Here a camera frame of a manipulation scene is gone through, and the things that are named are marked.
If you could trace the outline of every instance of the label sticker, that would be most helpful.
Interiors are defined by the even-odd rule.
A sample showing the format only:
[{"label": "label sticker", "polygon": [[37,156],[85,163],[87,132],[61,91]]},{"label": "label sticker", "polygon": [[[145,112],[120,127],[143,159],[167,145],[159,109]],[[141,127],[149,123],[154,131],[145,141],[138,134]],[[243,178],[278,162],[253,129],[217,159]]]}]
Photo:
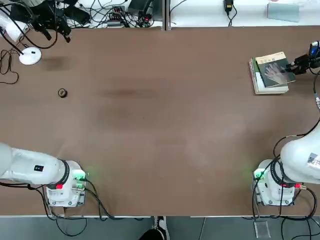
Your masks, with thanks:
[{"label": "label sticker", "polygon": [[319,159],[318,155],[313,152],[310,153],[307,164],[310,167],[320,169],[320,159]]}]

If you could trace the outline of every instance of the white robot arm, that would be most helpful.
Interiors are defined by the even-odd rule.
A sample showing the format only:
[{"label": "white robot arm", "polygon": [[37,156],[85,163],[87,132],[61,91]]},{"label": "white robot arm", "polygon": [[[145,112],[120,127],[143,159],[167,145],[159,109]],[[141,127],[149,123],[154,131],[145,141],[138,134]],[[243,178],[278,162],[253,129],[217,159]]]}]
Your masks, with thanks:
[{"label": "white robot arm", "polygon": [[86,173],[78,163],[41,152],[11,148],[0,143],[0,179],[45,185],[48,202],[56,207],[76,207],[84,198]]},{"label": "white robot arm", "polygon": [[300,183],[320,184],[320,124],[285,144],[279,160],[264,160],[253,173],[256,199],[263,205],[292,205]]},{"label": "white robot arm", "polygon": [[281,149],[283,172],[294,182],[320,184],[320,124]]},{"label": "white robot arm", "polygon": [[55,184],[64,176],[64,163],[41,152],[11,148],[0,143],[0,179],[28,184]]}]

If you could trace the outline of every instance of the lamp base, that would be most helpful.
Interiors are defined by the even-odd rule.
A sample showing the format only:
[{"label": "lamp base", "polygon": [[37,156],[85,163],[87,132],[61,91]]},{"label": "lamp base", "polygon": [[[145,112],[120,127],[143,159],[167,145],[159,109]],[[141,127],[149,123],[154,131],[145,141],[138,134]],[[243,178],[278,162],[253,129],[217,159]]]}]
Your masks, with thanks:
[{"label": "lamp base", "polygon": [[33,65],[40,61],[41,51],[34,46],[27,47],[22,50],[23,54],[20,54],[19,60],[23,65]]}]

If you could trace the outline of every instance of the cable connector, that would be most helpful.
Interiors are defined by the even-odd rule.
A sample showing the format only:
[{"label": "cable connector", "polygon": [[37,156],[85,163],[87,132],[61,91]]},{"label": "cable connector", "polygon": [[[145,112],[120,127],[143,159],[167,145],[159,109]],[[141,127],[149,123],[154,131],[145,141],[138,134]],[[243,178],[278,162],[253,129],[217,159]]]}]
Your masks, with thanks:
[{"label": "cable connector", "polygon": [[224,11],[227,15],[229,15],[229,13],[231,12],[233,4],[234,0],[224,0]]},{"label": "cable connector", "polygon": [[294,188],[295,188],[295,189],[301,189],[301,190],[307,190],[307,187],[306,187],[306,186],[303,186],[303,185],[300,184],[300,183],[296,183],[296,184],[294,185]]},{"label": "cable connector", "polygon": [[320,98],[318,96],[318,93],[314,94],[314,98],[315,98],[315,104],[316,104],[317,108],[320,110]]}]

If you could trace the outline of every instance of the book cover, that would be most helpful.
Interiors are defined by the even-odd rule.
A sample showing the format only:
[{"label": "book cover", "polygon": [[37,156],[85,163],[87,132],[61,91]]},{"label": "book cover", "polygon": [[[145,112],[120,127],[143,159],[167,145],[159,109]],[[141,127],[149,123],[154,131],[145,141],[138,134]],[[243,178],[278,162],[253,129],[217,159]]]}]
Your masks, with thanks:
[{"label": "book cover", "polygon": [[258,95],[284,94],[289,90],[287,84],[285,84],[284,86],[266,88],[262,80],[261,73],[259,71],[259,67],[257,65],[257,61],[255,58],[250,59],[249,68],[250,68],[251,79],[252,79],[255,94],[258,94]]},{"label": "book cover", "polygon": [[296,80],[292,72],[287,72],[288,60],[283,51],[255,58],[266,88],[285,86]]}]

